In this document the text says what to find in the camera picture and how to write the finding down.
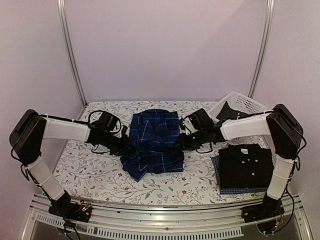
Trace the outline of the blue plaid long sleeve shirt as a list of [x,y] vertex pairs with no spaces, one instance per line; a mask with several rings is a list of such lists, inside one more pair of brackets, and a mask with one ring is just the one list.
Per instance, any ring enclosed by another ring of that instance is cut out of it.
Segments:
[[129,143],[132,153],[120,157],[122,169],[136,182],[146,173],[180,173],[184,153],[176,147],[180,134],[176,111],[148,109],[132,116]]

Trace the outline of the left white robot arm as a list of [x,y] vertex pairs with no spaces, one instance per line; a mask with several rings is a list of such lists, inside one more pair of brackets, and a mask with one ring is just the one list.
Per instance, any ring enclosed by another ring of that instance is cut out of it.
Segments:
[[10,133],[10,154],[48,198],[56,201],[55,209],[63,217],[70,217],[75,211],[74,205],[63,198],[66,191],[53,175],[48,142],[75,141],[103,146],[108,154],[123,156],[134,151],[127,130],[117,116],[103,110],[93,111],[87,120],[81,121],[28,109]]

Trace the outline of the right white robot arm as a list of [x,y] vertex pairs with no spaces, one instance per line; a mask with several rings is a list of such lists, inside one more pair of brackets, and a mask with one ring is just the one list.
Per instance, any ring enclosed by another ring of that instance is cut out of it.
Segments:
[[217,144],[234,139],[260,136],[271,148],[274,170],[266,191],[269,198],[259,206],[262,218],[269,218],[278,210],[278,203],[294,172],[301,169],[300,152],[307,141],[304,130],[288,108],[277,104],[270,110],[246,116],[225,117],[214,122],[204,109],[190,115],[195,131],[181,133],[175,146],[181,150],[197,150],[203,144]]

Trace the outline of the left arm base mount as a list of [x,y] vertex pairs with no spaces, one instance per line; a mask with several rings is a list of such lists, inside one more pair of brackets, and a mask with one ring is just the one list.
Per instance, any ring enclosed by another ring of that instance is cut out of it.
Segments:
[[75,220],[88,223],[92,214],[92,204],[83,199],[73,202],[69,193],[64,190],[57,200],[49,198],[50,207],[48,212],[66,220]]

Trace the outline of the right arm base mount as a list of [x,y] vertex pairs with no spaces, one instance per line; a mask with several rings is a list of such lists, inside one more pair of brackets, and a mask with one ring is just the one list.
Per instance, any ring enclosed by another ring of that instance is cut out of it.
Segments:
[[262,203],[245,206],[241,209],[241,217],[245,223],[262,221],[257,224],[257,229],[264,235],[276,232],[283,222],[284,213],[282,201],[267,195],[263,197]]

